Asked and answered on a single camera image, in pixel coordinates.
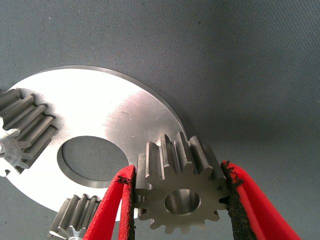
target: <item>small pinion gear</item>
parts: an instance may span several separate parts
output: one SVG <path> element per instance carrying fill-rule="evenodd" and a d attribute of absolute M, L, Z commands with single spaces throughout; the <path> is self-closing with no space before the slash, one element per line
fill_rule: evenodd
<path fill-rule="evenodd" d="M 174 141 L 163 135 L 148 142 L 138 158 L 135 207 L 139 219 L 151 219 L 151 229 L 165 226 L 188 233 L 190 226 L 205 228 L 204 220 L 217 221 L 230 194 L 226 178 L 211 148 L 182 132 Z"/>

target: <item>silver metal disc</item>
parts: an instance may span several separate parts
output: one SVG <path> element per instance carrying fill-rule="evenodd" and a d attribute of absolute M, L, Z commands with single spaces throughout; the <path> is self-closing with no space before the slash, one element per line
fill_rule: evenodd
<path fill-rule="evenodd" d="M 106 139 L 137 165 L 147 142 L 161 134 L 173 138 L 184 128 L 170 106 L 156 93 L 124 74 L 90 66 L 49 69 L 30 76 L 12 88 L 23 96 L 35 95 L 35 104 L 47 104 L 55 116 L 56 134 L 30 169 L 8 179 L 37 203 L 58 211 L 73 195 L 102 198 L 110 181 L 84 178 L 61 160 L 61 146 L 79 136 Z"/>

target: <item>steel gear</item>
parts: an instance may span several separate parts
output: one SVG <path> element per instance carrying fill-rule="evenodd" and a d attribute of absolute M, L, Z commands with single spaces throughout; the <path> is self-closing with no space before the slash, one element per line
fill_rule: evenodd
<path fill-rule="evenodd" d="M 140 220 L 151 219 L 151 229 L 164 225 L 167 234 L 203 229 L 204 220 L 219 220 L 217 210 L 226 209 L 223 199 L 229 194 L 215 155 L 196 136 L 187 142 L 182 132 L 174 141 L 163 135 L 139 155 L 135 207 Z"/>
<path fill-rule="evenodd" d="M 55 128 L 45 105 L 35 105 L 34 96 L 20 96 L 17 89 L 0 89 L 0 176 L 21 174 L 35 162 L 51 141 Z"/>
<path fill-rule="evenodd" d="M 64 201 L 48 233 L 48 237 L 64 240 L 82 240 L 100 201 L 96 196 L 81 198 L 74 195 Z"/>

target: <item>metal gear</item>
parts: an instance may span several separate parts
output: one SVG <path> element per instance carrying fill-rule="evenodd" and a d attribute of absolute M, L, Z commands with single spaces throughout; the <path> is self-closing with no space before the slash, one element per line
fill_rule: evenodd
<path fill-rule="evenodd" d="M 35 105 L 34 96 L 21 98 L 17 89 L 0 89 L 0 176 L 21 174 L 35 162 L 51 141 L 55 128 L 45 105 Z"/>
<path fill-rule="evenodd" d="M 187 142 L 182 132 L 174 141 L 163 135 L 157 144 L 147 143 L 138 157 L 135 192 L 139 219 L 151 219 L 151 229 L 164 225 L 167 234 L 219 220 L 217 210 L 227 208 L 222 199 L 230 194 L 211 148 L 196 136 Z"/>
<path fill-rule="evenodd" d="M 96 196 L 88 198 L 74 195 L 64 201 L 48 233 L 48 237 L 64 240 L 82 240 L 100 201 Z"/>

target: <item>gear cluster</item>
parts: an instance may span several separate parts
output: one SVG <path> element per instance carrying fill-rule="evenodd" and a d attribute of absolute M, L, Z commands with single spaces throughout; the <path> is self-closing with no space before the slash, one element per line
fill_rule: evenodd
<path fill-rule="evenodd" d="M 35 105 L 34 96 L 22 98 L 20 91 L 0 89 L 0 176 L 21 174 L 30 168 L 50 143 L 56 129 L 45 105 Z"/>
<path fill-rule="evenodd" d="M 175 228 L 203 229 L 205 220 L 219 220 L 217 210 L 226 209 L 222 199 L 229 194 L 215 155 L 196 136 L 186 141 L 179 132 L 171 141 L 163 135 L 139 155 L 135 207 L 140 220 L 151 220 L 151 229 L 165 226 L 167 234 Z"/>

